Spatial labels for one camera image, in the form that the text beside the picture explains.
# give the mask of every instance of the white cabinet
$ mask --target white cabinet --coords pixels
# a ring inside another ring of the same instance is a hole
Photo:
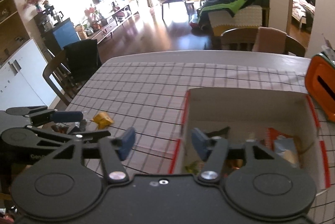
[[[33,39],[0,68],[0,110],[18,106],[50,106],[56,94],[44,80],[46,61]]]
[[[0,96],[0,109],[2,110],[11,107],[39,105],[44,105],[43,101],[26,82],[20,72],[10,79]]]
[[[50,106],[55,99],[56,94],[42,76],[44,68],[46,67],[46,61],[34,40],[31,39],[17,53],[15,53],[11,58],[11,62],[18,72],[23,75],[44,104]],[[61,89],[53,77],[52,80],[57,88]]]

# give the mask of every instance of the metal screw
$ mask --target metal screw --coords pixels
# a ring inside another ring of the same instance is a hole
[[[201,177],[206,180],[216,179],[219,175],[214,171],[204,171]]]
[[[168,184],[169,181],[168,180],[165,180],[165,179],[162,179],[159,181],[160,184]]]
[[[159,183],[158,182],[150,182],[149,185],[156,187],[156,186],[159,185]]]
[[[126,174],[122,171],[114,171],[112,173],[109,173],[109,177],[112,180],[122,180],[126,177]]]

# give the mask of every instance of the bed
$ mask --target bed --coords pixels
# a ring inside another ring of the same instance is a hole
[[[292,8],[292,16],[299,22],[299,29],[303,24],[306,24],[306,11],[304,8]]]
[[[311,31],[316,0],[293,0],[292,16],[299,22],[299,28],[306,24],[306,30]]]

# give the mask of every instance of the red tape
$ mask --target red tape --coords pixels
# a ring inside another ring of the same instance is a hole
[[[327,157],[327,151],[326,151],[326,145],[323,140],[320,140],[320,147],[322,152],[322,159],[323,159],[323,168],[325,170],[325,186],[326,188],[329,188],[330,185],[330,172],[328,167],[328,157]]]
[[[175,169],[175,163],[177,162],[177,157],[178,157],[178,153],[179,153],[180,143],[181,143],[181,140],[178,139],[177,140],[177,145],[175,146],[175,152],[173,153],[173,158],[172,158],[172,161],[171,161],[171,164],[170,164],[170,168],[169,168],[168,174],[173,174],[173,171]]]
[[[183,116],[182,116],[182,127],[184,126],[186,122],[189,98],[190,98],[190,90],[187,90],[185,94],[185,104],[184,104],[184,110],[183,110]]]
[[[320,128],[320,122],[319,122],[318,116],[315,112],[315,108],[314,108],[314,104],[312,102],[312,99],[309,95],[306,95],[306,98],[308,100],[308,105],[309,105],[309,108],[311,109],[311,112],[312,112],[312,115],[313,115],[313,118],[314,118],[315,126],[316,126],[317,129],[319,129]]]

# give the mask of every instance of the kettle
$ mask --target kettle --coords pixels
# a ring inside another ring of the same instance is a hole
[[[56,24],[59,24],[63,21],[63,17],[64,17],[64,14],[60,11],[60,12],[55,12],[54,13],[54,20],[57,21]]]

